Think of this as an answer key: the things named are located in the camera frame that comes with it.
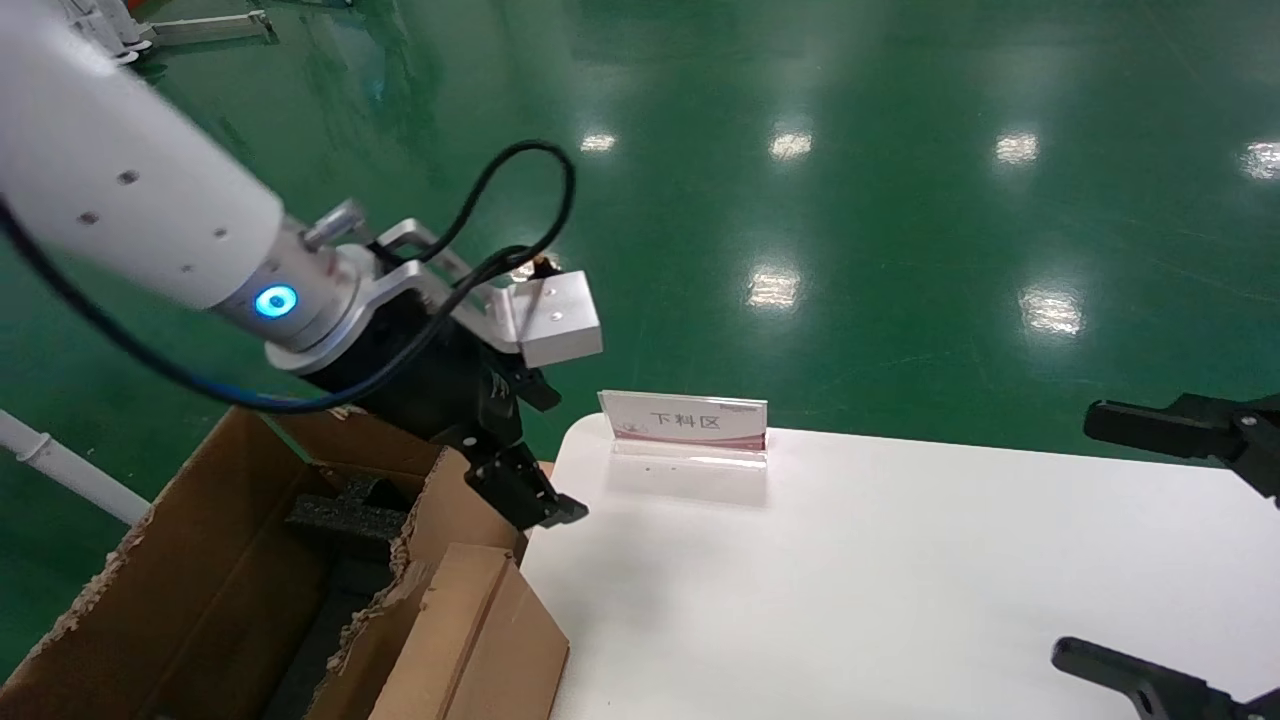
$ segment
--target cardboard box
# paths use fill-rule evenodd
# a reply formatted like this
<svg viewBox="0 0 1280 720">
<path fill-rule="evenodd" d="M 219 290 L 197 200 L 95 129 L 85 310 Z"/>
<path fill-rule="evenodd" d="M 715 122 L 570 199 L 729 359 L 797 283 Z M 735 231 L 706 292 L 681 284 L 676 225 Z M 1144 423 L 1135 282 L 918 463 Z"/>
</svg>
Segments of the cardboard box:
<svg viewBox="0 0 1280 720">
<path fill-rule="evenodd" d="M 567 659 L 509 555 L 453 544 L 370 720 L 547 720 Z"/>
<path fill-rule="evenodd" d="M 392 542 L 393 580 L 343 629 L 308 720 L 369 715 L 451 543 L 495 550 L 454 551 L 462 569 L 434 596 L 471 592 L 468 573 L 492 575 L 498 556 L 492 607 L 522 585 L 508 556 L 518 561 L 525 537 L 466 486 L 462 456 L 361 414 L 275 421 L 296 447 L 255 414 L 223 416 L 0 688 L 0 719 L 259 717 L 326 594 L 332 562 L 283 519 L 298 495 L 334 496 L 351 471 L 387 477 L 416 500 Z M 548 618 L 534 615 L 530 632 L 548 633 Z M 562 638 L 550 638 L 554 653 Z"/>
</svg>

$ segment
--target blue indicator light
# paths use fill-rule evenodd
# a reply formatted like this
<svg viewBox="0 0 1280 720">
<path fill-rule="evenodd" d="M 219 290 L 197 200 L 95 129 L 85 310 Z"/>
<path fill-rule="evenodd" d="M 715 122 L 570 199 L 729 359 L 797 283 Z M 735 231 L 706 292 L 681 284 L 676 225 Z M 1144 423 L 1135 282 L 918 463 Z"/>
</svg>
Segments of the blue indicator light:
<svg viewBox="0 0 1280 720">
<path fill-rule="evenodd" d="M 253 309 L 264 318 L 279 318 L 288 315 L 289 310 L 298 304 L 298 293 L 287 284 L 273 284 L 257 293 L 253 300 Z"/>
</svg>

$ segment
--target robotic arm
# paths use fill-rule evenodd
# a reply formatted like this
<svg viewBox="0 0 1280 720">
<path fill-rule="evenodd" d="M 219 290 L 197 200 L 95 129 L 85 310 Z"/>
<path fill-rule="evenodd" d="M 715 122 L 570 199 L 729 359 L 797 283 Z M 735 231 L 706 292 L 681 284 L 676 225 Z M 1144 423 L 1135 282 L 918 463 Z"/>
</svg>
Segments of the robotic arm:
<svg viewBox="0 0 1280 720">
<path fill-rule="evenodd" d="M 540 247 L 507 249 L 472 270 L 447 247 L 452 234 L 438 241 L 408 219 L 372 237 L 351 201 L 312 225 L 301 223 L 56 15 L 29 0 L 0 5 L 4 231 L 64 299 L 78 291 L 61 287 L 69 283 L 31 236 L 221 315 L 262 338 L 273 366 L 457 448 L 471 462 L 468 484 L 517 528 L 586 515 L 552 488 L 521 442 L 517 406 L 517 398 L 540 411 L 556 406 L 559 395 L 539 368 L 602 350 L 584 273 L 540 272 L 549 277 L 493 287 L 488 279 Z M 524 150 L 561 159 L 572 191 L 572 168 L 558 149 L 521 143 L 503 159 Z M 566 199 L 561 222 L 567 209 Z M 332 245 L 348 234 L 364 245 Z M 406 249 L 410 260 L 398 255 Z M 100 329 L 111 324 L 95 320 L 96 306 L 79 300 Z M 128 348 L 129 340 L 116 342 Z"/>
</svg>

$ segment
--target white table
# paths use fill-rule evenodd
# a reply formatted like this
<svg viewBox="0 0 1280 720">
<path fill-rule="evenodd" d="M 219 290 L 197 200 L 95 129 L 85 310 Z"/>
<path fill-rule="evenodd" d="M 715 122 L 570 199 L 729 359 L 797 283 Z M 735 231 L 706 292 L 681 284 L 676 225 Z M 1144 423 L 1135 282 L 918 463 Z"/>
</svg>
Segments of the white table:
<svg viewBox="0 0 1280 720">
<path fill-rule="evenodd" d="M 568 432 L 591 514 L 524 573 L 557 720 L 1134 720 L 1078 635 L 1236 700 L 1280 685 L 1280 512 L 1226 470 L 771 429 L 767 473 Z M 705 470 L 692 469 L 704 466 Z"/>
</svg>

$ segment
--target green epoxy floor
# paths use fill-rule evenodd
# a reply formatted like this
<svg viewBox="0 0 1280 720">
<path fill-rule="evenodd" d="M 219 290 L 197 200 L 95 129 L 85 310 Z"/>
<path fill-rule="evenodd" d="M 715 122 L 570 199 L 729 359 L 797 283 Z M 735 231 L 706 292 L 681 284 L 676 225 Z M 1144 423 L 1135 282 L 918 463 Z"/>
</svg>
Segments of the green epoxy floor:
<svg viewBox="0 0 1280 720">
<path fill-rule="evenodd" d="M 440 228 L 503 145 L 575 149 L 554 247 L 607 351 L 527 414 L 554 457 L 602 388 L 763 397 L 777 427 L 1133 457 L 1102 397 L 1280 389 L 1280 5 L 1267 0 L 268 1 L 279 42 L 164 51 L 152 85 L 300 218 L 355 196 Z M 173 0 L 156 19 L 247 9 Z M 521 160 L 458 249 L 548 222 Z M 221 413 L 131 364 L 10 255 L 0 406 L 152 496 Z M 252 341 L 79 278 L 229 380 Z M 54 357 L 52 361 L 37 359 Z M 120 527 L 0 464 L 0 666 Z"/>
</svg>

